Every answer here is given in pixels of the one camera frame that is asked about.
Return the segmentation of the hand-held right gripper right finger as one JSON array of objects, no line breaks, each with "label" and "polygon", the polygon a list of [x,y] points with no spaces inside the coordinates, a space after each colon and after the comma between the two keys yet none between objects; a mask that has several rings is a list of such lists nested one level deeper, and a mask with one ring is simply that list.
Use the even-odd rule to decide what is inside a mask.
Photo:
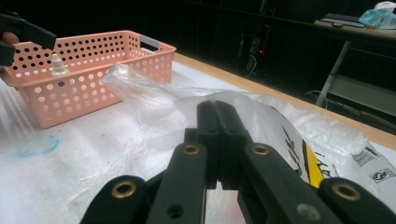
[{"label": "hand-held right gripper right finger", "polygon": [[235,108],[218,103],[220,180],[226,189],[254,194],[263,224],[342,224],[342,221],[272,147],[252,141]]}]

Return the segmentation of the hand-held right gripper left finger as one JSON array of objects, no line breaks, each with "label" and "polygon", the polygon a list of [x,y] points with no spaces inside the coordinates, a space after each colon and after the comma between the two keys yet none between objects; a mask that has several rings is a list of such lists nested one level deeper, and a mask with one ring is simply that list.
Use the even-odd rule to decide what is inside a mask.
[{"label": "hand-held right gripper left finger", "polygon": [[206,186],[216,182],[219,143],[215,104],[197,106],[197,126],[185,130],[167,168],[148,181],[146,224],[204,224]]}]

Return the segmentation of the clear smiley plastic bag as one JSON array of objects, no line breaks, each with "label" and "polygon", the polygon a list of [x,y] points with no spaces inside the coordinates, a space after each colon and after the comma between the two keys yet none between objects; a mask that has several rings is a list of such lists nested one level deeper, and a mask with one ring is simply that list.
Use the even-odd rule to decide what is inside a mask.
[{"label": "clear smiley plastic bag", "polygon": [[149,179],[165,169],[207,100],[233,105],[252,139],[292,168],[303,171],[311,161],[396,213],[396,166],[357,128],[269,94],[159,83],[125,65],[103,81],[120,103],[48,129],[0,82],[0,224],[79,224],[110,179]]}]

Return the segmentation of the pink perforated plastic basket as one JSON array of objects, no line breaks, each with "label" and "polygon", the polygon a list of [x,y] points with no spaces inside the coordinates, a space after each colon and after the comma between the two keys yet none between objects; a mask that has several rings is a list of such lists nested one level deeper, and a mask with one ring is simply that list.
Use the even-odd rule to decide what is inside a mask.
[{"label": "pink perforated plastic basket", "polygon": [[[33,42],[15,46],[13,64],[0,78],[21,95],[43,128],[49,128],[117,104],[121,98],[101,82],[115,63],[126,63],[160,81],[172,79],[176,48],[133,31],[59,38],[54,49]],[[69,74],[51,74],[52,54]]]}]

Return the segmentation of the white-framed desk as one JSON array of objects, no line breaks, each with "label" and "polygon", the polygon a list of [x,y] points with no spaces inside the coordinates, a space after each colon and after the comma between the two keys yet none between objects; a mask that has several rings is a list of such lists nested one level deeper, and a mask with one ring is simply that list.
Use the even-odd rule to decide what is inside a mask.
[{"label": "white-framed desk", "polygon": [[345,39],[332,70],[320,91],[316,105],[322,105],[326,97],[332,94],[396,117],[396,91],[386,90],[374,84],[368,84],[352,77],[345,77],[338,73],[345,57],[351,50],[353,42],[362,41],[366,37],[370,37],[376,43],[389,40],[390,43],[396,45],[396,30],[374,30],[324,20],[315,21],[315,25],[340,32]]}]

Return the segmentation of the dark keyboard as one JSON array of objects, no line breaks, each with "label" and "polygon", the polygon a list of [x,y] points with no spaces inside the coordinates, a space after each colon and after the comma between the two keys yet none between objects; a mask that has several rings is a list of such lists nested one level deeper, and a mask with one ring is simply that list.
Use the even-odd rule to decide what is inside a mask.
[{"label": "dark keyboard", "polygon": [[364,28],[365,25],[360,22],[359,17],[341,15],[341,14],[326,14],[320,21],[329,22],[337,25],[347,25],[352,27]]}]

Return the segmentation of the crumpled blue and white bag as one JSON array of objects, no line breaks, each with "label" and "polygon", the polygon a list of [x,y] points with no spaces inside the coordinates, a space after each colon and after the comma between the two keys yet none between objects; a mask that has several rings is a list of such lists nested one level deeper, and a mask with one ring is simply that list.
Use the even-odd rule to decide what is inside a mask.
[{"label": "crumpled blue and white bag", "polygon": [[360,17],[359,22],[377,30],[396,30],[396,3],[385,1],[366,10]]}]

